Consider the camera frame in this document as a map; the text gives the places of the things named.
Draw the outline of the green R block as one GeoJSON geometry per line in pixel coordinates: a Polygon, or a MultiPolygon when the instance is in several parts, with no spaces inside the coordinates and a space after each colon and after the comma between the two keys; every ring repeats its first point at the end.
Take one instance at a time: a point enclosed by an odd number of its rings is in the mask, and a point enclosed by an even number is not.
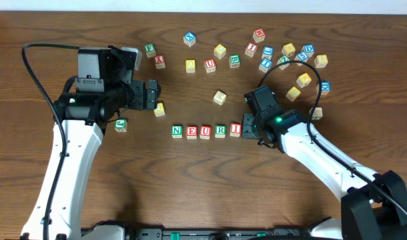
{"type": "Polygon", "coordinates": [[[225,138],[226,137],[226,126],[216,125],[215,138],[225,138]]]}

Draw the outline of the green N block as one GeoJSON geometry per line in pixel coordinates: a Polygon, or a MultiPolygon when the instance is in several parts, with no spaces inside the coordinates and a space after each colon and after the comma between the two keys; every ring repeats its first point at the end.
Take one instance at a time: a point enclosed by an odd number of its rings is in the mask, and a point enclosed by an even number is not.
{"type": "Polygon", "coordinates": [[[181,125],[173,125],[171,128],[171,136],[176,139],[176,138],[182,138],[183,137],[183,127],[181,125]]]}

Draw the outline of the red E block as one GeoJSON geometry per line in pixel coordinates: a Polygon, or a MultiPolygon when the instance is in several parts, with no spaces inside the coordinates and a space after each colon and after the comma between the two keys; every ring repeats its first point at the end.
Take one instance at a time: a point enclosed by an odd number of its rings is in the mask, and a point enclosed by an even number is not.
{"type": "Polygon", "coordinates": [[[197,139],[197,127],[196,126],[187,126],[186,138],[187,139],[197,139]]]}

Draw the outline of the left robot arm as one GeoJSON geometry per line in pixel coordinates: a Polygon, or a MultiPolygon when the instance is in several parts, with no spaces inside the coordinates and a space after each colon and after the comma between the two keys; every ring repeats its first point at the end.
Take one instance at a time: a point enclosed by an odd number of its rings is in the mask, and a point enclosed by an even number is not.
{"type": "Polygon", "coordinates": [[[121,108],[154,110],[155,80],[70,77],[49,104],[55,125],[47,171],[21,239],[82,239],[81,212],[94,157],[107,123],[121,108]]]}

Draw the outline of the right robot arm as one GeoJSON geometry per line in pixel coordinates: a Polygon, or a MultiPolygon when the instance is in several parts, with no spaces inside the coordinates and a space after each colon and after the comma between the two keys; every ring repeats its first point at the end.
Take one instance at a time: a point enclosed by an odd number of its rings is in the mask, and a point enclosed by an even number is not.
{"type": "Polygon", "coordinates": [[[341,204],[341,218],[304,230],[311,239],[407,239],[407,188],[393,171],[379,174],[347,156],[297,111],[246,113],[242,136],[299,161],[341,204]]]}

